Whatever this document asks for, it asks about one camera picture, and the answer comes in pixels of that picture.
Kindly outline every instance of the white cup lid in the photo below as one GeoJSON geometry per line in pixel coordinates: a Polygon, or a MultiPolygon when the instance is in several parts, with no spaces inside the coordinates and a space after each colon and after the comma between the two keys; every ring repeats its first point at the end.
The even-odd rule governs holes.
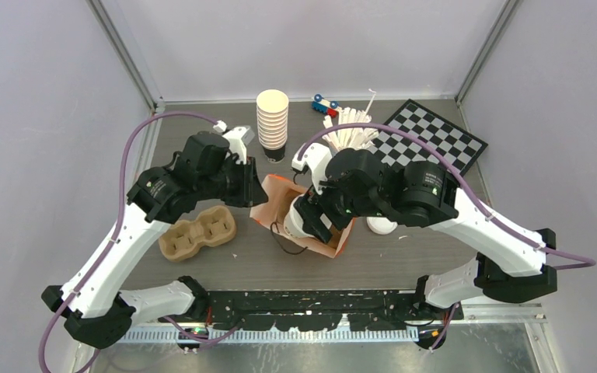
{"type": "Polygon", "coordinates": [[[367,226],[377,235],[388,235],[397,228],[397,223],[387,218],[367,218],[367,226]]]}

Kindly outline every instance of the toy car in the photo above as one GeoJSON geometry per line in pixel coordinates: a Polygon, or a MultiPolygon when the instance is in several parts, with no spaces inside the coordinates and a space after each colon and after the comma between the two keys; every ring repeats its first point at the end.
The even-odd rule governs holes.
{"type": "Polygon", "coordinates": [[[335,118],[339,112],[338,108],[340,104],[337,101],[329,101],[324,99],[319,93],[317,93],[312,101],[312,108],[320,113],[324,113],[331,118],[335,118]]]}

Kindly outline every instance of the paper bag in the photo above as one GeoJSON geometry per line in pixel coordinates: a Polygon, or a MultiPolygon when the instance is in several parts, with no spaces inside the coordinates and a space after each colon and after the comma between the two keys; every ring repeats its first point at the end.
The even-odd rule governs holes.
{"type": "Polygon", "coordinates": [[[296,239],[285,232],[283,221],[289,212],[292,201],[297,196],[304,194],[307,189],[278,175],[267,175],[262,182],[262,188],[267,192],[269,201],[266,204],[260,204],[250,209],[250,217],[253,220],[266,229],[270,229],[271,224],[277,221],[277,227],[280,231],[279,235],[294,242],[296,245],[307,247],[309,250],[330,258],[334,258],[344,251],[349,233],[354,226],[355,218],[342,231],[331,227],[330,231],[333,233],[333,238],[327,244],[314,238],[296,239]]]}

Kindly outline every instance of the cardboard cup holder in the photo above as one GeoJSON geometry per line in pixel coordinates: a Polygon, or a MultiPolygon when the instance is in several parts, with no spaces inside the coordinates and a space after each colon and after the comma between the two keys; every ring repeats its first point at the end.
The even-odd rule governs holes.
{"type": "Polygon", "coordinates": [[[236,235],[236,223],[225,206],[202,211],[196,220],[180,220],[159,238],[161,254],[172,262],[195,256],[202,246],[219,246],[236,235]]]}

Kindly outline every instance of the gray table surface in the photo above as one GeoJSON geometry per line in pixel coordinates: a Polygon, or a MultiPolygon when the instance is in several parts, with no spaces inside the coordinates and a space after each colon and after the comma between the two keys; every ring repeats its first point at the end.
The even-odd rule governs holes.
{"type": "MultiPolygon", "coordinates": [[[[402,103],[375,101],[370,110],[372,121],[384,123],[402,103]]],[[[424,100],[420,103],[454,124],[463,125],[454,101],[424,100]]],[[[359,109],[367,105],[366,102],[340,104],[359,109]]],[[[257,130],[254,103],[202,103],[166,109],[193,110],[220,118],[230,127],[250,125],[257,130]]],[[[291,178],[290,157],[304,141],[323,128],[322,119],[323,116],[313,111],[309,103],[291,103],[287,156],[276,164],[266,160],[261,146],[253,140],[248,149],[249,154],[257,159],[260,181],[269,173],[291,178]]],[[[166,164],[174,151],[184,147],[191,134],[209,129],[209,124],[200,120],[184,117],[165,119],[152,165],[166,164]]],[[[477,165],[466,174],[466,180],[477,196],[486,200],[477,165]]],[[[309,177],[299,176],[297,182],[308,186],[309,177]]],[[[200,211],[217,203],[201,202],[196,211],[185,214],[183,218],[192,220],[200,211]]],[[[474,250],[460,241],[427,228],[399,227],[390,235],[376,235],[369,230],[364,219],[358,219],[346,248],[337,258],[331,259],[307,250],[301,255],[291,256],[278,247],[267,229],[249,218],[248,209],[230,210],[237,224],[237,234],[231,242],[215,248],[204,247],[195,257],[180,263],[169,262],[155,244],[131,272],[124,288],[149,288],[190,275],[208,290],[411,289],[420,276],[446,272],[475,255],[474,250]]]]}

